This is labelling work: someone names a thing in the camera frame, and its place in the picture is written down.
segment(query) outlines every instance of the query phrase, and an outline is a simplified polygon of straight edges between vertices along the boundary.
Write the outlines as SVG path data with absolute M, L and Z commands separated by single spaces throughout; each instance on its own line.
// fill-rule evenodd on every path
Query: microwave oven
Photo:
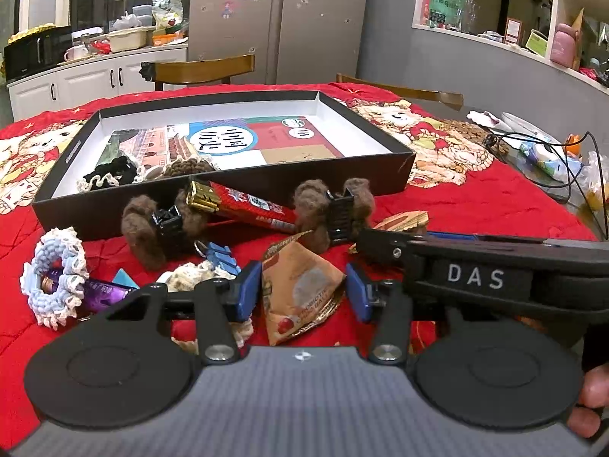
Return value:
M 55 67 L 63 62 L 63 55 L 72 46 L 69 26 L 54 27 L 12 42 L 4 47 L 6 80 L 23 79 Z

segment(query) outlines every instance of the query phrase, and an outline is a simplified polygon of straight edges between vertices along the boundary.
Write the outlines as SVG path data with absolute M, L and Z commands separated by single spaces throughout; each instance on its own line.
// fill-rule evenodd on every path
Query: kitchen counter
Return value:
M 180 44 L 165 44 L 163 46 L 145 46 L 143 48 L 138 48 L 136 50 L 120 51 L 119 53 L 99 54 L 99 55 L 93 56 L 91 58 L 88 58 L 86 60 L 78 60 L 78 61 L 73 61 L 70 63 L 59 64 L 59 65 L 53 67 L 52 69 L 45 70 L 44 72 L 39 72 L 34 75 L 29 75 L 28 77 L 24 77 L 23 79 L 9 81 L 9 82 L 7 82 L 6 86 L 8 88 L 11 88 L 12 86 L 22 84 L 23 82 L 26 82 L 26 81 L 29 81 L 32 79 L 36 79 L 39 77 L 43 77 L 46 74 L 50 74 L 52 72 L 57 72 L 59 70 L 69 69 L 71 67 L 77 67 L 78 65 L 82 65 L 85 63 L 88 64 L 88 63 L 98 62 L 98 61 L 102 61 L 102 60 L 108 60 L 111 58 L 119 58 L 121 56 L 129 56 L 129 55 L 139 54 L 139 53 L 148 53 L 150 51 L 179 50 L 179 49 L 184 49 L 184 48 L 188 48 L 188 42 L 180 43 Z

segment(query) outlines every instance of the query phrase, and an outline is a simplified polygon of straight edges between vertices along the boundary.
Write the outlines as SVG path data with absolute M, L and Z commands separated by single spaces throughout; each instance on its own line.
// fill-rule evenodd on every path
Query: black cable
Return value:
M 495 133 L 490 133 L 486 138 L 488 139 L 490 136 L 494 137 L 494 141 L 487 141 L 486 139 L 483 141 L 483 144 L 485 145 L 485 147 L 487 149 L 489 149 L 490 147 L 494 146 L 495 144 L 497 144 L 499 142 L 499 137 L 501 137 L 501 139 L 503 139 L 503 137 L 506 137 L 506 135 L 503 134 L 495 134 Z M 507 161 L 504 159 L 503 155 L 500 153 L 500 151 L 497 151 L 497 153 L 493 153 L 491 152 L 500 162 L 505 163 L 506 165 L 508 164 Z M 554 199 L 557 203 L 559 204 L 567 204 L 567 202 L 571 199 L 571 195 L 572 195 L 572 190 L 571 190 L 571 186 L 573 185 L 575 180 L 569 180 L 569 173 L 567 172 L 567 180 L 568 182 L 566 184 L 544 184 L 543 182 L 539 182 L 537 180 L 533 180 L 532 178 L 529 178 L 525 175 L 525 173 L 520 170 L 518 167 L 516 167 L 517 170 L 520 172 L 520 174 L 525 177 L 526 180 L 528 180 L 531 183 L 534 183 L 537 186 L 540 187 L 546 187 L 547 189 L 564 189 L 564 188 L 568 188 L 569 189 L 569 193 L 567 194 L 567 196 L 559 196 L 558 194 L 553 194 L 553 193 L 547 193 L 547 195 L 549 197 L 551 197 L 552 199 Z M 577 172 L 576 178 L 579 176 L 579 174 L 582 172 L 583 170 L 583 165 L 580 167 L 579 171 Z
M 609 239 L 609 223 L 607 222 L 607 202 L 605 201 L 605 181 L 603 179 L 603 171 L 602 171 L 602 165 L 601 165 L 601 153 L 599 152 L 599 145 L 596 142 L 596 138 L 594 137 L 594 135 L 592 134 L 592 132 L 590 131 L 586 131 L 586 133 L 583 135 L 583 137 L 579 140 L 579 141 L 575 141 L 575 142 L 566 142 L 566 143 L 554 143 L 554 142 L 547 142 L 547 141 L 543 141 L 541 139 L 539 139 L 538 137 L 529 135 L 529 134 L 521 134 L 521 133 L 505 133 L 505 134 L 495 134 L 492 133 L 492 135 L 496 136 L 497 139 L 499 141 L 501 141 L 502 139 L 505 138 L 511 138 L 511 139 L 516 139 L 519 141 L 523 141 L 523 137 L 526 137 L 528 139 L 531 140 L 531 142 L 533 142 L 534 144 L 543 144 L 545 146 L 550 147 L 550 149 L 556 154 L 556 156 L 558 156 L 561 161 L 562 158 L 561 156 L 558 154 L 558 151 L 556 151 L 556 149 L 554 147 L 562 147 L 562 148 L 567 148 L 569 146 L 577 146 L 578 144 L 583 143 L 587 137 L 590 137 L 590 139 L 592 139 L 592 143 L 595 145 L 595 150 L 596 150 L 596 159 L 598 161 L 598 165 L 599 165 L 599 178 L 601 180 L 601 194 L 602 194 L 602 203 L 603 203 L 603 217 L 605 220 L 605 233 L 602 235 L 603 240 L 607 240 Z M 571 167 L 569 166 L 568 163 L 568 155 L 566 154 L 566 149 L 565 149 L 565 153 L 564 153 L 564 165 L 567 168 L 567 184 L 563 184 L 562 186 L 547 186 L 546 184 L 541 184 L 538 183 L 534 180 L 529 179 L 528 177 L 526 177 L 526 175 L 523 174 L 523 177 L 527 178 L 528 180 L 530 180 L 531 182 L 533 182 L 534 184 L 537 184 L 539 186 L 542 187 L 549 187 L 549 188 L 560 188 L 560 187 L 569 187 L 569 197 L 571 196 L 571 185 L 573 183 L 575 183 L 575 185 L 577 186 L 577 188 L 579 189 L 579 191 L 582 194 L 582 197 L 584 199 L 584 201 L 586 201 L 586 205 L 588 206 L 590 213 L 592 214 L 592 217 L 595 219 L 595 223 L 598 225 L 599 230 L 601 230 L 602 233 L 602 226 L 599 223 L 598 219 L 596 218 L 595 212 L 592 209 L 592 207 L 590 206 L 590 203 L 588 202 L 588 199 L 586 198 L 586 193 L 583 191 L 582 187 L 580 186 L 579 182 L 577 181 L 577 177 L 579 176 L 581 170 L 579 172 L 577 172 L 577 175 L 573 174 L 573 171 L 571 170 Z

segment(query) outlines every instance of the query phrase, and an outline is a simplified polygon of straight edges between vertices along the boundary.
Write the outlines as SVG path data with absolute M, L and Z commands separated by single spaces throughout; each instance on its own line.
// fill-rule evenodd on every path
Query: green package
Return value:
M 459 27 L 467 0 L 429 0 L 430 26 Z

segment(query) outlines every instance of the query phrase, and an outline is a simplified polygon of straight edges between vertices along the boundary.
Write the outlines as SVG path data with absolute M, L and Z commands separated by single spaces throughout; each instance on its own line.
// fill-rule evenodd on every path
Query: wooden chair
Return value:
M 163 84 L 202 84 L 218 80 L 230 84 L 231 77 L 253 72 L 254 65 L 254 55 L 244 54 L 196 62 L 142 62 L 139 73 L 148 82 L 154 82 L 155 91 L 162 91 Z
M 376 88 L 385 89 L 400 97 L 416 100 L 437 101 L 444 103 L 449 108 L 459 111 L 463 108 L 463 95 L 459 93 L 441 93 L 440 91 L 426 91 L 425 89 L 410 89 L 402 86 L 390 86 L 377 84 L 375 82 L 362 81 L 348 75 L 336 74 L 336 82 L 352 82 L 355 84 L 367 84 Z

